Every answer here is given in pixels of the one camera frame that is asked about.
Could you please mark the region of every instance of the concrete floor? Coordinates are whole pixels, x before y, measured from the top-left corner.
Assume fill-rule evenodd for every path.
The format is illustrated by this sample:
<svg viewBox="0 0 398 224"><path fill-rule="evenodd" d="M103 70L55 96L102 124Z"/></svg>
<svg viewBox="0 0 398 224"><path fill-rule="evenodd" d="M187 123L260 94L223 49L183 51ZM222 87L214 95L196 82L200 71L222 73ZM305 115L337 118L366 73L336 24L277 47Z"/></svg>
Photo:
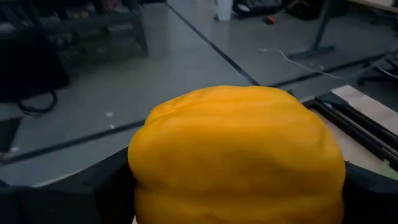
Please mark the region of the concrete floor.
<svg viewBox="0 0 398 224"><path fill-rule="evenodd" d="M170 0L169 4L261 85L308 73L277 53L261 55L257 50L304 49L312 39L316 21L303 22L282 15L274 26L265 25L259 17L216 22L212 2ZM24 117L14 141L14 147L19 148L16 154L144 119L155 105L192 90L250 85L165 4L146 5L143 16L149 57L132 57L77 70L72 84L58 91L59 103L51 113L38 118ZM350 11L347 16L332 19L325 42L336 44L337 51L302 63L327 68L385 52L394 42L394 35L390 28L371 25L366 15ZM293 89L298 98L303 98L347 82L319 77L284 88ZM29 103L39 105L46 100L47 96L38 96ZM0 118L21 115L13 105L1 105L0 111ZM128 145L135 131L1 167L0 179L10 184L34 185L84 169Z"/></svg>

